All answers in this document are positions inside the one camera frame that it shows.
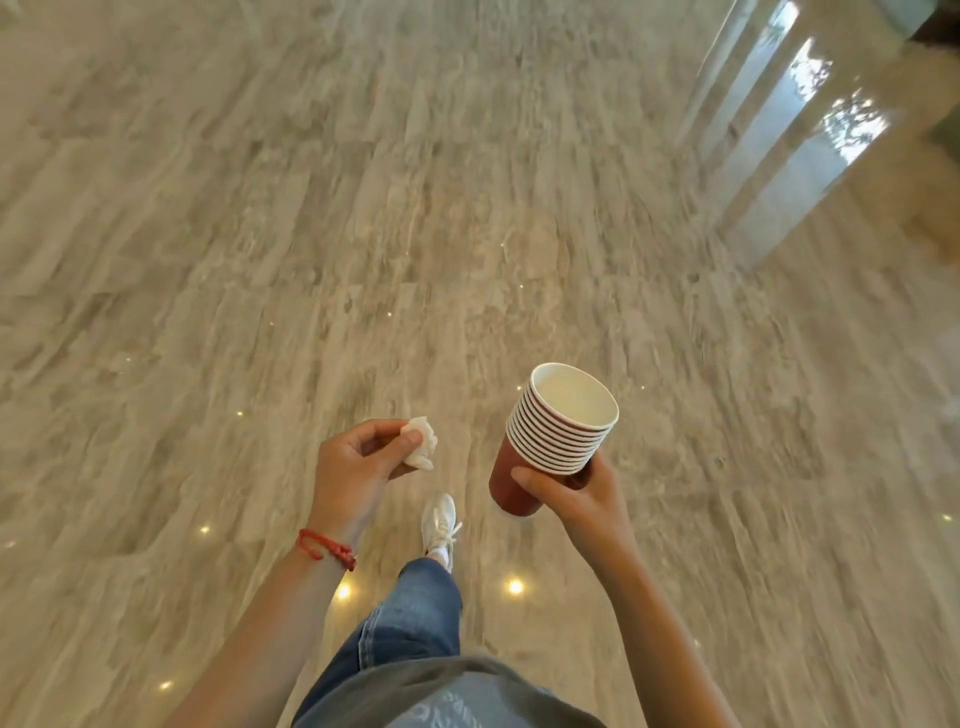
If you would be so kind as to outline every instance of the person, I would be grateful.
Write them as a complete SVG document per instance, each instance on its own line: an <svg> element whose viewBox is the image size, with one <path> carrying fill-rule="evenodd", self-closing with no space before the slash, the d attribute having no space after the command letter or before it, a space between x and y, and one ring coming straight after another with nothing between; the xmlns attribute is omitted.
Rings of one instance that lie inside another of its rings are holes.
<svg viewBox="0 0 960 728"><path fill-rule="evenodd" d="M356 547L387 482L411 470L403 460L421 436L401 434L405 424L369 420L320 446L308 529ZM560 517L606 590L650 728L738 726L677 613L643 567L604 456L594 455L582 490L523 468L513 475ZM460 528L453 498L433 498L420 526L423 556L403 568L393 591L336 653L300 705L294 728L602 725L502 663L460 654L462 603L450 573ZM315 548L294 546L277 562L168 726L276 726L322 635L345 571L341 558L348 561L332 551L311 555Z"/></svg>

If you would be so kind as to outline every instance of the red paper cup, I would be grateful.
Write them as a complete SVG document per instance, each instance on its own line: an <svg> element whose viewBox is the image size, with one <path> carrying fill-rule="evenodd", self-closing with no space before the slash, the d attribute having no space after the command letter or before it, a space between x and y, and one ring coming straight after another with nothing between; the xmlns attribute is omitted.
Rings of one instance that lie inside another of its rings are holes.
<svg viewBox="0 0 960 728"><path fill-rule="evenodd" d="M504 436L503 442L500 443L500 452L496 454L496 460L493 461L493 471L490 473L490 495L493 502L500 506L505 513L518 518L533 516L540 510L543 503L523 490L514 480L511 473L517 467L540 471L574 490L580 490L587 484L586 482L576 482L568 475L547 473L533 463L527 462L514 449L510 438Z"/></svg>
<svg viewBox="0 0 960 728"><path fill-rule="evenodd" d="M586 372L539 365L507 421L490 477L493 500L511 515L532 515L540 502L514 482L511 470L533 468L570 487L570 477L587 466L618 417L610 391Z"/></svg>

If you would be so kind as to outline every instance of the red string bracelet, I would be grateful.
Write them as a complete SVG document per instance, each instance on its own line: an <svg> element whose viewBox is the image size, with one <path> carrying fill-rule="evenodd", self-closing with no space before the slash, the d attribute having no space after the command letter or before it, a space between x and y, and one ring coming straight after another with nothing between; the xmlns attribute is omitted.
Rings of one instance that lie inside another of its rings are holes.
<svg viewBox="0 0 960 728"><path fill-rule="evenodd" d="M307 540L316 541L318 544L326 548L329 551L333 558L339 561L344 565L344 569L347 571L353 571L356 569L357 560L353 556L353 551L349 546L344 546L343 544L338 544L336 541L326 538L326 536L321 536L316 531L311 531L309 528L301 528L300 534L297 536L297 546L306 551L311 558L320 561L324 558L324 553L318 548L312 548L307 543Z"/></svg>

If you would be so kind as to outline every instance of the sock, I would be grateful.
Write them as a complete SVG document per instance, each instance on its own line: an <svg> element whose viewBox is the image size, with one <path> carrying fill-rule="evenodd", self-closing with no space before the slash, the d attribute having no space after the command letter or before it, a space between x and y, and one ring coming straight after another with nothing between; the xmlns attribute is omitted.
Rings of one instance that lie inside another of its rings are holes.
<svg viewBox="0 0 960 728"><path fill-rule="evenodd" d="M440 558L438 558L437 561L441 563L444 569L446 569L447 571L450 571L450 549L449 548L447 548L446 546L441 546L440 548L434 548L431 551L427 551L426 555L439 556Z"/></svg>

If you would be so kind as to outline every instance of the crumpled white tissue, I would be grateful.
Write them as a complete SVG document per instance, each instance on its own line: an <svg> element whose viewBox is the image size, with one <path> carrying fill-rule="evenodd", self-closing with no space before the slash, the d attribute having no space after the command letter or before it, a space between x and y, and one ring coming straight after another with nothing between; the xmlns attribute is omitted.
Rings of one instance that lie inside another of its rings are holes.
<svg viewBox="0 0 960 728"><path fill-rule="evenodd" d="M432 471L433 462L431 462L430 456L437 447L437 436L433 434L433 427L430 426L430 423L426 421L425 417L415 417L403 426L400 434L409 432L412 429L415 429L423 435L423 442L420 443L417 449L407 455L407 459L403 462L411 468L419 468L422 471Z"/></svg>

